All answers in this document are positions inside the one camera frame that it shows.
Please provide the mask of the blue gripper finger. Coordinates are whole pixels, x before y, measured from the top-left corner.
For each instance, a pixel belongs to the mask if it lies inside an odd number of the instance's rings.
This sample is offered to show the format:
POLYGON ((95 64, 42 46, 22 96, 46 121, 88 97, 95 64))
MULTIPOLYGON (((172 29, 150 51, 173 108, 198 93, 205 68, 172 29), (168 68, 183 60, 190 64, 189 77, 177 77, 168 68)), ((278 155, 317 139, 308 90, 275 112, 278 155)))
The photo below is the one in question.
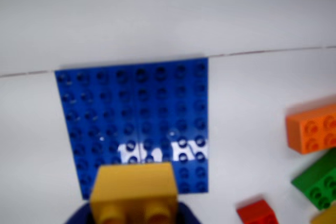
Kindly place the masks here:
POLYGON ((177 224, 201 224, 201 222, 194 215, 191 209, 183 202, 178 203, 176 223, 177 224))
POLYGON ((69 217, 65 224, 92 224, 92 212, 89 203, 81 206, 69 217))

